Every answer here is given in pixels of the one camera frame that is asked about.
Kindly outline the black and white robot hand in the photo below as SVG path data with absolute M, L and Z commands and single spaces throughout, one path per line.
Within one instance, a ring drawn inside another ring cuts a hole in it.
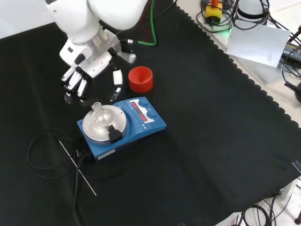
M 121 51 L 118 37 L 113 35 L 107 42 L 108 49 L 99 54 L 90 44 L 75 45 L 67 40 L 60 52 L 60 57 L 70 68 L 61 78 L 67 103 L 78 99 L 86 101 L 89 83 L 106 70 L 112 71 L 113 91 L 110 102 L 115 102 L 123 85 L 122 70 L 114 62 L 114 57 Z

